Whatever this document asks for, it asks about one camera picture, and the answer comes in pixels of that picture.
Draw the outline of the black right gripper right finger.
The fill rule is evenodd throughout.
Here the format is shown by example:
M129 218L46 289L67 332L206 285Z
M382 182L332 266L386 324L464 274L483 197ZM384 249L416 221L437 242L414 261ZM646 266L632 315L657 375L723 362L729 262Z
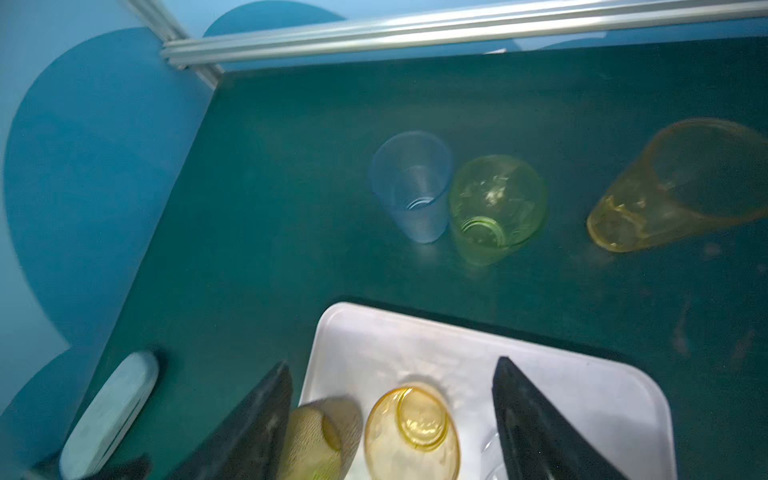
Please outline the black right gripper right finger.
M492 397L509 479L623 479L508 357L498 359Z

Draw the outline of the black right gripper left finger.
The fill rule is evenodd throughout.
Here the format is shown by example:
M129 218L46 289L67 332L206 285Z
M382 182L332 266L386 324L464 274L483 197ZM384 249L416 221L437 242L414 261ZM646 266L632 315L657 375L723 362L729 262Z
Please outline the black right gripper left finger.
M292 393L290 370L279 362L167 477L275 479Z

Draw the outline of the dark amber dimpled glass back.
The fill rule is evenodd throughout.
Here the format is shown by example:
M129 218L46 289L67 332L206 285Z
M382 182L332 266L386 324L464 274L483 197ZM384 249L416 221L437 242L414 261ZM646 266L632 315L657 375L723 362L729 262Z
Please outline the dark amber dimpled glass back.
M289 415L277 477L345 478L362 433L360 407L349 396L328 397L298 407Z

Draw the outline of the short yellow glass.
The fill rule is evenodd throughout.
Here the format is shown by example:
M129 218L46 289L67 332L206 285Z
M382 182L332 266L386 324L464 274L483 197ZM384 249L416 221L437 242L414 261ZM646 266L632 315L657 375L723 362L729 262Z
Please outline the short yellow glass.
M448 402L423 382L403 384L377 400L366 420L363 449L373 479L459 476L459 438Z

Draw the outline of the tall green plastic glass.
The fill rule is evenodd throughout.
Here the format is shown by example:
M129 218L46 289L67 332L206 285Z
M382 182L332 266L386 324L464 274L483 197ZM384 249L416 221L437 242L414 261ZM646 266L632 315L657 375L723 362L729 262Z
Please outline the tall green plastic glass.
M528 163L486 155L465 163L449 192L450 227L462 258L492 265L521 249L545 222L549 190Z

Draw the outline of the tall blue plastic glass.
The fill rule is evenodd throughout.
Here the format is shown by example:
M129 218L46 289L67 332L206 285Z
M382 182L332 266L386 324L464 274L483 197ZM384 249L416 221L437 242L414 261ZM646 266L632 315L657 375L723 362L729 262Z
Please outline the tall blue plastic glass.
M384 142L369 168L371 188L413 242L436 241L448 225L454 156L436 135L406 131Z

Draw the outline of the tall yellow plastic glass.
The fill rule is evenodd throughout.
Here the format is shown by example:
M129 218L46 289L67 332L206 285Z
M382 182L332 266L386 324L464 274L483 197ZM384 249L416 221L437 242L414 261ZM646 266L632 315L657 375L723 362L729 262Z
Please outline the tall yellow plastic glass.
M767 215L767 138L738 123L692 118L659 131L587 217L601 248L626 253Z

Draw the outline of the clear faceted glass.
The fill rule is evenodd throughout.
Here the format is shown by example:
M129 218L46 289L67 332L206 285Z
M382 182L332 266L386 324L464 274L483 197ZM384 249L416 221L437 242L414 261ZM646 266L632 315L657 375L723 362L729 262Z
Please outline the clear faceted glass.
M508 474L498 433L489 436L480 456L480 480L507 480Z

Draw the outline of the pink plastic tray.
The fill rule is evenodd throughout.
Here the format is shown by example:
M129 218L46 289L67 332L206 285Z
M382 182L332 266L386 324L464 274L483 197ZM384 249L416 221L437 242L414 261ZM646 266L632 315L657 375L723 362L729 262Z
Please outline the pink plastic tray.
M363 413L418 382L447 401L461 447L459 475L476 479L496 431L492 378L507 357L630 479L677 477L669 403L657 383L620 362L348 302L321 316L302 403L353 398Z

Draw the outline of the white round disc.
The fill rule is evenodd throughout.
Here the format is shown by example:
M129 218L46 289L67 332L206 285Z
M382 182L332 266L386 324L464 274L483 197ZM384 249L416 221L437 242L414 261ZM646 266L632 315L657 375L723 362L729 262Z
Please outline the white round disc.
M159 375L150 351L128 355L113 371L76 423L62 449L64 479L84 479L100 471L147 402Z

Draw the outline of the aluminium frame back rail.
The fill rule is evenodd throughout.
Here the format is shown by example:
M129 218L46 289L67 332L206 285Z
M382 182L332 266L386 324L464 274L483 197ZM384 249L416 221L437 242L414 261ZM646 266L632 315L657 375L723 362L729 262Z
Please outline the aluminium frame back rail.
M533 1L173 40L176 67L764 18L764 1Z

